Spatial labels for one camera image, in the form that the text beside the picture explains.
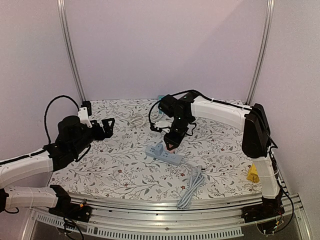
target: yellow object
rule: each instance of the yellow object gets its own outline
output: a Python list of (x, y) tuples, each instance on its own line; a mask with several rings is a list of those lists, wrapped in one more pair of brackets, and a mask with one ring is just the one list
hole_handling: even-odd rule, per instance
[(246, 177), (246, 179), (251, 182), (254, 182), (255, 184), (260, 181), (256, 166), (254, 164), (252, 164), (252, 166), (250, 167), (248, 176)]

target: table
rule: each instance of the table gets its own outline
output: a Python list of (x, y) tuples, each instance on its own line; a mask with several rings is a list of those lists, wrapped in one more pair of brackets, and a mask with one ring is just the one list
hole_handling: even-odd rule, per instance
[(92, 103), (92, 119), (115, 118), (113, 136), (94, 141), (91, 150), (78, 163), (54, 172), (49, 184), (71, 193), (93, 197), (142, 201), (178, 200), (188, 188), (190, 165), (205, 168), (205, 183), (194, 200), (243, 196), (261, 192), (259, 183), (246, 180), (252, 162), (241, 149), (243, 133), (210, 119), (198, 118), (193, 136), (186, 136), (176, 150), (183, 156), (174, 166), (146, 156), (146, 146), (163, 140), (149, 124), (135, 127), (132, 116), (147, 116), (154, 99), (97, 100)]

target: black bracket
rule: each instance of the black bracket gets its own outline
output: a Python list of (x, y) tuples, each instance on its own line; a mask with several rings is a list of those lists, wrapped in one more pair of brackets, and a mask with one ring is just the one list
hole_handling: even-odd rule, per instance
[(71, 197), (60, 185), (50, 185), (58, 201), (55, 207), (49, 208), (49, 213), (60, 216), (68, 217), (76, 221), (88, 223), (91, 217), (92, 208), (90, 206), (80, 207), (79, 204), (71, 203)]
[(108, 119), (103, 119), (101, 122), (103, 124), (103, 130), (105, 132), (105, 137), (111, 138), (112, 135), (114, 134), (114, 125), (115, 125), (116, 120), (114, 118), (108, 118)]
[(281, 201), (282, 195), (282, 191), (279, 191), (279, 194), (274, 199), (262, 197), (261, 204), (243, 207), (241, 209), (241, 218), (244, 219), (245, 223), (250, 223), (284, 214), (285, 209)]

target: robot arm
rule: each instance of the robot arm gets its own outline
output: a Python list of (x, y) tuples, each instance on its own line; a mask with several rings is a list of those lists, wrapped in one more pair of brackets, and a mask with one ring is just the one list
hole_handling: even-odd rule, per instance
[(113, 135), (114, 123), (114, 118), (104, 119), (103, 126), (100, 126), (96, 120), (89, 120), (87, 108), (82, 107), (78, 116), (67, 116), (59, 122), (54, 143), (32, 153), (0, 161), (0, 212), (35, 206), (51, 208), (49, 212), (56, 215), (69, 212), (73, 207), (71, 198), (58, 185), (42, 188), (8, 185), (39, 173), (58, 171), (73, 161), (81, 160), (80, 153), (90, 147), (92, 141), (102, 141)]
[[(282, 192), (277, 183), (277, 164), (271, 152), (270, 128), (260, 104), (235, 105), (205, 98), (197, 91), (190, 91), (180, 99), (166, 95), (159, 101), (158, 108), (168, 117), (173, 117), (173, 122), (164, 135), (168, 150), (180, 145), (185, 135), (188, 135), (188, 125), (193, 124), (195, 117), (225, 123), (243, 131), (242, 151), (255, 164), (262, 186), (263, 211), (257, 214), (266, 218), (284, 211), (281, 204)], [(156, 124), (151, 124), (150, 128), (162, 131)]]

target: light purple wall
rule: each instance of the light purple wall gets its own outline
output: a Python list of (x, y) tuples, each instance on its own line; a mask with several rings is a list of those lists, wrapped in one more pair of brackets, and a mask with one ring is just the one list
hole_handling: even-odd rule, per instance
[(277, 161), (320, 239), (320, 2), (276, 1), (254, 102), (263, 104)]
[(90, 100), (198, 89), (245, 100), (265, 0), (67, 0), (75, 57)]
[[(44, 111), (49, 101), (66, 94), (79, 102), (71, 73), (56, 1), (0, 1), (0, 159), (12, 158), (47, 143)], [(77, 110), (69, 100), (52, 105), (48, 126)], [(44, 186), (48, 174), (18, 185)], [(0, 213), (0, 239), (21, 239), (27, 211)]]

